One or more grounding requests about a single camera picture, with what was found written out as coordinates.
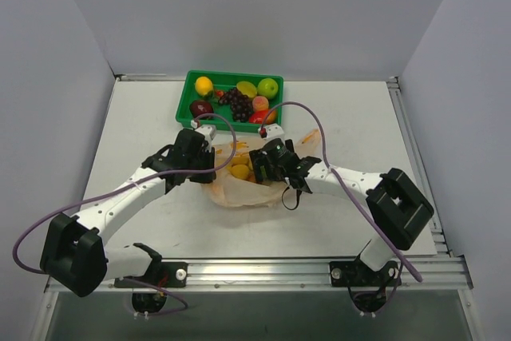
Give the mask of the yellow banana piece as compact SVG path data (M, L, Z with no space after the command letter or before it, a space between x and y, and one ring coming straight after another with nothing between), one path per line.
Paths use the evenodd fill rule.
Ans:
M238 156L238 157L232 158L232 160L230 161L230 165L232 165L232 166L234 166L234 165L248 165L249 162L250 162L249 157Z

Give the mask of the orange translucent plastic bag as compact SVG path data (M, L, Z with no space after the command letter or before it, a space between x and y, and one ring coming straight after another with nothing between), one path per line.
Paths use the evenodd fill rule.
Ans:
M235 157L249 157L249 151L260 149L264 140L258 136L239 137L236 142ZM321 135L318 129L312 129L304 137L294 143L294 149L299 157L314 156L316 149L321 144ZM224 143L214 146L216 151L215 165L223 164L232 153L232 143ZM211 184L203 185L203 191L219 206L225 208L239 208L251 206L271 206L276 204L287 187L284 182L264 181L256 183L252 165L247 180L239 180L230 173L230 161L225 168L216 171L216 179Z

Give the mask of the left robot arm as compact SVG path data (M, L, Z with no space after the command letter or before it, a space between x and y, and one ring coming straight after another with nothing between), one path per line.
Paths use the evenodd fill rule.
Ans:
M113 235L140 210L186 180L215 180L212 139L216 128L182 129L174 144L149 156L116 191L95 205L50 221L40 268L79 297L105 280L132 277L152 286L164 277L162 256L146 244L105 249Z

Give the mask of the orange fruit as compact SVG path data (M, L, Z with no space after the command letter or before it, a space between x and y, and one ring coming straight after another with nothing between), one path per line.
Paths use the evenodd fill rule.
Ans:
M239 180L247 180L250 177L251 170L247 165L233 165L230 168L233 177Z

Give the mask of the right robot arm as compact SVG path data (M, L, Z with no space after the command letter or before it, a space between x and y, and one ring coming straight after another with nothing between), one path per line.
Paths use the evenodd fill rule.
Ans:
M374 173L337 167L325 158L299 157L291 144L276 138L249 152L256 180L284 182L298 194L347 196L375 231L357 256L356 279L372 284L396 257L421 283L422 275L402 253L421 235L434 208L407 174L397 168Z

